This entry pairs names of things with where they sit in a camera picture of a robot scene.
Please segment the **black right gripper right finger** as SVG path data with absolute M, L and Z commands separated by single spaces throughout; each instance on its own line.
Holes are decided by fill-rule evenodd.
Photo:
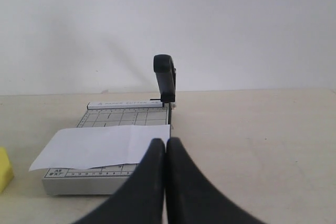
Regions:
M 168 223 L 262 223 L 204 176 L 177 137 L 166 144 L 166 210 Z

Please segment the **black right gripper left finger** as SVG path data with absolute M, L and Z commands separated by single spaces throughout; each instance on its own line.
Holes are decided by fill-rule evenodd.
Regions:
M 155 138 L 126 182 L 76 223 L 162 223 L 165 145 Z

